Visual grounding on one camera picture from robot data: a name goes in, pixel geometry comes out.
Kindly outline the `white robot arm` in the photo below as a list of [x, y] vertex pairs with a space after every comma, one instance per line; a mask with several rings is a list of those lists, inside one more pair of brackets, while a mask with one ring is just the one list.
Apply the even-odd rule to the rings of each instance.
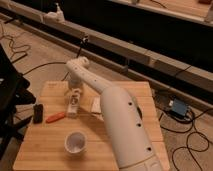
[[100, 94], [100, 108], [119, 171], [163, 171], [131, 93], [88, 70], [86, 57], [66, 63], [71, 82], [86, 83]]

